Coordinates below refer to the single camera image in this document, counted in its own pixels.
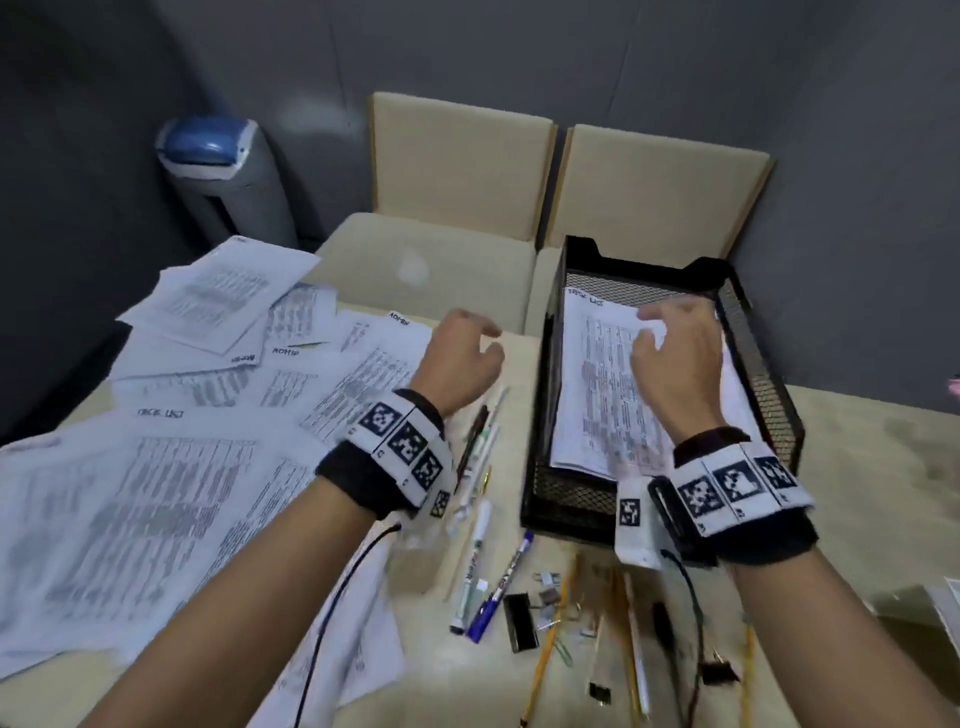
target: hand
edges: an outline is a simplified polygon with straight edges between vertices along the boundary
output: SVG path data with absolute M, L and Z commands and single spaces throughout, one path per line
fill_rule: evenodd
M 725 425 L 720 410 L 723 337 L 713 303 L 694 297 L 674 299 L 641 306 L 636 316 L 666 324 L 659 351 L 653 332 L 640 332 L 630 364 L 640 394 L 674 444 Z
M 444 418 L 466 407 L 500 376 L 503 347 L 494 342 L 480 352 L 480 336 L 501 332 L 486 316 L 453 309 L 433 329 L 410 389 L 430 400 Z

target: desk surface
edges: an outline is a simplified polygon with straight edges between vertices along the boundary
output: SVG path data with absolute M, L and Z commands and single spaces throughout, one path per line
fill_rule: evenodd
M 480 568 L 488 580 L 499 578 L 520 536 L 517 511 L 539 354 L 539 340 L 532 337 L 508 333 L 502 342 L 507 354 L 503 377 L 512 389 L 492 455 L 488 492 L 496 515 Z M 817 498 L 813 518 L 822 548 L 857 592 L 869 599 L 944 574 L 960 575 L 960 417 L 789 389 L 807 430 L 800 475 Z M 68 422 L 110 406 L 108 390 L 101 387 Z M 337 715 L 337 728 L 516 724 L 538 652 L 514 655 L 500 616 L 479 646 L 447 632 L 453 606 L 443 603 L 443 597 L 458 551 L 454 544 L 430 593 L 395 594 L 407 674 L 399 684 L 346 706 Z M 533 591 L 531 572 L 565 570 L 572 552 L 572 545 L 538 537 L 515 588 Z M 695 572 L 694 580 L 708 617 L 710 646 L 739 672 L 739 599 L 720 570 Z M 671 596 L 682 609 L 684 595 Z M 684 632 L 680 625 L 678 631 Z M 551 660 L 535 720 L 552 728 L 629 724 L 622 702 L 604 709 L 584 696 L 588 645 L 580 644 L 575 630 L 564 641 L 573 652 L 574 668 L 556 657 Z M 673 728 L 678 722 L 665 662 L 649 635 L 644 649 L 654 699 L 652 725 Z M 118 674 L 107 654 L 60 656 L 0 683 L 0 723 L 11 728 L 74 726 Z M 754 696 L 754 726 L 796 725 L 762 655 Z M 704 690 L 697 725 L 737 726 L 738 702 L 737 689 Z

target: left hand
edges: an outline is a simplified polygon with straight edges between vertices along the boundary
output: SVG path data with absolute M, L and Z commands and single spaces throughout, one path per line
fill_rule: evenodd
M 455 308 L 440 321 L 408 385 L 433 403 L 446 419 L 477 400 L 500 376 L 503 347 L 480 351 L 480 336 L 497 337 L 500 327 L 486 316 Z

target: chair seat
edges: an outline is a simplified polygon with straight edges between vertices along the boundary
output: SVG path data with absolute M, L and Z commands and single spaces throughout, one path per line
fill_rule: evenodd
M 443 318 L 451 308 L 522 333 L 536 254 L 531 243 L 356 212 L 317 251 L 310 280 L 341 301 Z

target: black mesh tray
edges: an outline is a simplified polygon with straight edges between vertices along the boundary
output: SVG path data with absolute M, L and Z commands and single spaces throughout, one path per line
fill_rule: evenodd
M 558 538 L 613 546 L 616 485 L 549 466 L 560 399 L 562 292 L 569 285 L 631 306 L 684 293 L 711 298 L 763 439 L 784 465 L 794 473 L 797 471 L 804 426 L 786 388 L 760 352 L 751 332 L 750 303 L 730 263 L 707 257 L 698 258 L 683 269 L 633 263 L 601 256 L 590 238 L 568 236 L 543 325 L 527 474 L 520 504 L 520 523 L 524 527 Z

